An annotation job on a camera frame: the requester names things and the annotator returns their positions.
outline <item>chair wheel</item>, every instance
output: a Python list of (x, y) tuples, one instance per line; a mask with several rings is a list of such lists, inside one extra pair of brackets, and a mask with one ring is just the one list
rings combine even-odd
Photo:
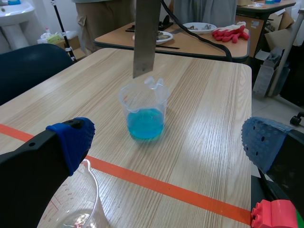
[(294, 125), (294, 126), (298, 126), (301, 122), (301, 118), (297, 117), (296, 115), (293, 116), (293, 118), (291, 118), (290, 120), (290, 124)]

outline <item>metal ruler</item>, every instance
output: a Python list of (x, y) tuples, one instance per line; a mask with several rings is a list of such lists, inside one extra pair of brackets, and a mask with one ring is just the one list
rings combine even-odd
[(161, 0), (137, 0), (133, 78), (153, 70)]

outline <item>dark blue chair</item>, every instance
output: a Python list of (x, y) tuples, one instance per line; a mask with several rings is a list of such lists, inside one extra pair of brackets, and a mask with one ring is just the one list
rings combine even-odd
[(0, 105), (71, 66), (60, 47), (37, 44), (0, 55)]

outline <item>table edge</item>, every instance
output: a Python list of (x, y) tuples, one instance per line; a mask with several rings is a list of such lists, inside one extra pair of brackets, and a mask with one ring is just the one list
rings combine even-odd
[(282, 9), (285, 9), (287, 7), (291, 7), (291, 6), (294, 6), (296, 4), (296, 2), (294, 3), (289, 3), (289, 4), (286, 4), (286, 5), (283, 5), (283, 6), (278, 6), (276, 8), (263, 8), (263, 9), (254, 9), (254, 8), (244, 8), (244, 6), (237, 6), (237, 13), (238, 11), (241, 11), (241, 12), (254, 12), (254, 13), (269, 13), (269, 12), (277, 12), (277, 11), (280, 11)]
[[(109, 44), (109, 43), (103, 43), (98, 42), (94, 40), (94, 44), (97, 47), (101, 48), (116, 48), (116, 49), (124, 49), (124, 50), (134, 50), (131, 46), (125, 46), (125, 45), (119, 45), (119, 44)], [(249, 57), (249, 48), (250, 48), (250, 39), (247, 43), (247, 54), (242, 57), (232, 57), (232, 60), (234, 60), (236, 63), (242, 63)], [(213, 55), (203, 55), (203, 54), (191, 54), (191, 53), (185, 53), (185, 52), (176, 52), (176, 51), (166, 51), (166, 50), (155, 50), (156, 53), (159, 54), (167, 54), (167, 55), (173, 55), (173, 56), (184, 56), (184, 57), (193, 57), (193, 58), (202, 58), (202, 59), (211, 59), (211, 60), (218, 60), (218, 61), (226, 61), (227, 59), (225, 56), (213, 56)]]

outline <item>white sink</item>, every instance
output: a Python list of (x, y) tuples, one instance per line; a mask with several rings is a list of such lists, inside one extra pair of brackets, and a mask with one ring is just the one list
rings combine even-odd
[(19, 5), (0, 6), (0, 26), (15, 25), (28, 21), (34, 7), (27, 1)]
[(11, 49), (15, 50), (29, 45), (20, 23), (28, 21), (33, 13), (34, 7), (27, 1), (22, 1), (19, 5), (0, 6), (0, 27)]

